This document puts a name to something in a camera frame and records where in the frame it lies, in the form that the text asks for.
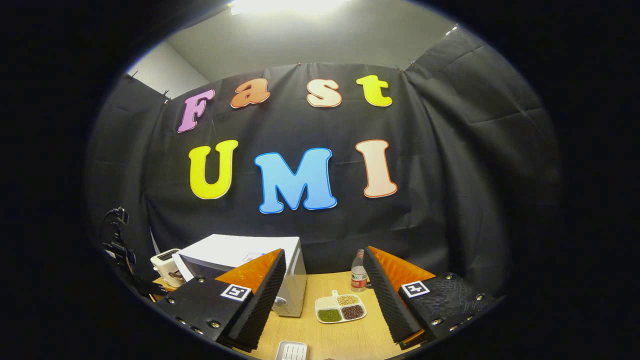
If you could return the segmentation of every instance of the ceiling light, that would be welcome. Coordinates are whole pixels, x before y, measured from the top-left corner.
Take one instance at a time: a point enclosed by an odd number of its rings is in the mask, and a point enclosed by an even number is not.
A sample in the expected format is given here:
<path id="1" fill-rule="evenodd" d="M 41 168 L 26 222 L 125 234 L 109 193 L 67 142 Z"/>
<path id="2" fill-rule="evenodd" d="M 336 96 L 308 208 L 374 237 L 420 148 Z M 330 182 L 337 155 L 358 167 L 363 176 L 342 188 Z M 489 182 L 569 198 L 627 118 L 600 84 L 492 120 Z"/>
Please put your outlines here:
<path id="1" fill-rule="evenodd" d="M 298 12 L 318 13 L 338 7 L 349 0 L 236 0 L 230 3 L 231 15 L 248 12 L 279 12 L 296 10 Z"/>

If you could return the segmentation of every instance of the ceiling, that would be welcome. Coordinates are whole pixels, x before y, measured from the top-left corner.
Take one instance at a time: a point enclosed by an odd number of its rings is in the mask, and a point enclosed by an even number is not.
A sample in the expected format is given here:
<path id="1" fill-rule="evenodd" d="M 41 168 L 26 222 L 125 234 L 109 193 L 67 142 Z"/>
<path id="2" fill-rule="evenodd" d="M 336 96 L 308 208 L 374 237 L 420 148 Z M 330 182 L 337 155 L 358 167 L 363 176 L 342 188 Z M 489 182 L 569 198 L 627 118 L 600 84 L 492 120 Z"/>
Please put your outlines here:
<path id="1" fill-rule="evenodd" d="M 434 11 L 400 0 L 350 0 L 326 12 L 231 9 L 167 42 L 207 80 L 293 63 L 409 65 L 455 26 Z"/>

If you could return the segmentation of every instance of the white container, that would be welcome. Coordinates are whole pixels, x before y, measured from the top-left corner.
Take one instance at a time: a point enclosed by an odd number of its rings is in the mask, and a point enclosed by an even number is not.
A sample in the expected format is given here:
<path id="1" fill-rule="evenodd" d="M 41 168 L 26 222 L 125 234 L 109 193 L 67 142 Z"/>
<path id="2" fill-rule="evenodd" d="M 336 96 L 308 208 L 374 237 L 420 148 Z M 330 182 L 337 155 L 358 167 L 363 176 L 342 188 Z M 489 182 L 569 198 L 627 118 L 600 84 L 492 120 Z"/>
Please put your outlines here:
<path id="1" fill-rule="evenodd" d="M 154 270 L 160 274 L 160 277 L 162 277 L 167 284 L 174 288 L 179 288 L 185 283 L 182 273 L 172 257 L 172 254 L 178 251 L 180 251 L 180 249 L 167 250 L 151 258 Z"/>
<path id="2" fill-rule="evenodd" d="M 367 309 L 364 307 L 364 304 L 362 303 L 362 299 L 360 299 L 360 297 L 358 295 L 355 294 L 342 294 L 342 295 L 338 295 L 338 291 L 333 290 L 331 292 L 331 296 L 329 297 L 321 297 L 316 299 L 316 319 L 321 322 L 321 323 L 341 323 L 341 322 L 350 322 L 353 320 L 359 320 L 362 319 L 366 314 L 367 314 Z M 358 298 L 358 302 L 354 303 L 354 304 L 349 304 L 349 305 L 340 305 L 338 303 L 338 298 L 339 297 L 356 297 Z M 345 307 L 349 307 L 349 306 L 356 306 L 356 305 L 360 305 L 362 307 L 362 315 L 358 318 L 354 318 L 354 319 L 345 319 L 344 315 L 342 314 L 342 309 L 344 309 Z M 340 313 L 340 321 L 336 321 L 336 322 L 324 322 L 322 320 L 320 320 L 320 317 L 318 316 L 318 311 L 320 310 L 337 310 L 338 313 Z"/>
<path id="3" fill-rule="evenodd" d="M 307 344 L 281 341 L 275 360 L 307 360 Z"/>
<path id="4" fill-rule="evenodd" d="M 193 275 L 184 260 L 229 271 L 276 249 L 284 250 L 287 272 L 275 299 L 273 311 L 280 316 L 300 316 L 307 286 L 307 270 L 302 258 L 300 238 L 258 238 L 250 236 L 211 235 L 174 254 L 175 262 L 186 281 Z"/>

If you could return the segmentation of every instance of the divided plate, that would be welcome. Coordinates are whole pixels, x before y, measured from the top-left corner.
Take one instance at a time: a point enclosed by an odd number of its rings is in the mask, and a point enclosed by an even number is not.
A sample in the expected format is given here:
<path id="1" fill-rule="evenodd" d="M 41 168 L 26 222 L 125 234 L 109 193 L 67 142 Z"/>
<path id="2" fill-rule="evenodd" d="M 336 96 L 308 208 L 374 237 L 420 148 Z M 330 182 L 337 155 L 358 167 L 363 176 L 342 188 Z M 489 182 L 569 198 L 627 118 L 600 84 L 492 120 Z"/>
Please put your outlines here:
<path id="1" fill-rule="evenodd" d="M 316 319 L 318 319 L 319 322 L 321 323 L 340 323 L 340 322 L 350 322 L 353 320 L 358 320 L 358 319 L 362 319 L 366 314 L 367 314 L 367 309 L 364 307 L 364 304 L 362 303 L 362 299 L 360 299 L 360 297 L 358 295 L 355 294 L 342 294 L 342 295 L 338 295 L 338 291 L 333 290 L 331 292 L 331 296 L 329 297 L 321 297 L 318 298 L 316 300 Z M 339 305 L 338 303 L 338 298 L 340 297 L 355 297 L 358 299 L 358 302 L 356 302 L 355 304 L 349 304 L 349 305 Z M 355 319 L 349 319 L 346 320 L 344 318 L 344 316 L 342 315 L 342 309 L 345 307 L 349 307 L 349 306 L 356 306 L 356 305 L 360 305 L 360 307 L 362 307 L 362 316 L 360 316 L 359 318 L 355 318 Z M 320 317 L 318 316 L 318 311 L 320 310 L 337 310 L 338 313 L 340 314 L 340 320 L 336 321 L 336 322 L 324 322 L 322 320 L 320 320 Z"/>

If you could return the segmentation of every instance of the white tray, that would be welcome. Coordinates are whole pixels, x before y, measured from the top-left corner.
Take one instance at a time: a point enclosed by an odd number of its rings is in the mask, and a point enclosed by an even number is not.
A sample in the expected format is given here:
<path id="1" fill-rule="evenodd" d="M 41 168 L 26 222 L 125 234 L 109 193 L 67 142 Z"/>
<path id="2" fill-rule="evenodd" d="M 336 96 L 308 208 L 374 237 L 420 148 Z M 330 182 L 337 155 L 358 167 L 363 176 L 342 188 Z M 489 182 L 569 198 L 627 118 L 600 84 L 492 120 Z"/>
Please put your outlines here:
<path id="1" fill-rule="evenodd" d="M 333 291 L 331 292 L 331 294 L 332 294 L 332 295 L 331 295 L 331 296 L 329 296 L 329 297 L 321 297 L 321 298 L 316 299 L 316 319 L 317 319 L 319 322 L 321 322 L 321 323 L 341 323 L 341 322 L 350 322 L 350 321 L 353 321 L 353 320 L 359 320 L 359 319 L 362 319 L 362 318 L 367 314 L 367 309 L 364 307 L 364 304 L 362 303 L 362 299 L 361 299 L 358 295 L 355 295 L 355 294 L 342 294 L 342 295 L 338 295 L 338 291 L 336 291 L 336 290 L 333 290 Z M 357 302 L 357 303 L 355 303 L 355 304 L 349 304 L 349 305 L 343 305 L 343 306 L 341 306 L 341 305 L 339 305 L 339 304 L 338 304 L 338 298 L 339 298 L 339 297 L 341 297 L 341 296 L 352 296 L 352 297 L 356 297 L 356 298 L 358 298 L 358 302 Z M 326 306 L 326 307 L 318 307 L 318 302 L 319 302 L 320 300 L 324 300 L 324 299 L 332 299 L 332 300 L 335 302 L 335 305 L 334 305 L 334 306 Z M 343 308 L 343 307 L 349 307 L 349 306 L 356 306 L 356 305 L 360 305 L 360 307 L 362 307 L 362 316 L 361 316 L 361 317 L 359 317 L 359 318 L 355 318 L 355 319 L 345 320 L 345 318 L 342 316 L 342 308 Z M 319 311 L 319 310 L 331 310 L 331 309 L 335 309 L 335 310 L 337 310 L 337 311 L 338 311 L 338 313 L 340 314 L 340 318 L 341 318 L 341 320 L 340 320 L 340 321 L 336 321 L 336 322 L 324 322 L 324 321 L 320 320 L 320 317 L 318 317 L 318 311 Z"/>
<path id="2" fill-rule="evenodd" d="M 307 344 L 281 341 L 275 360 L 307 360 Z"/>

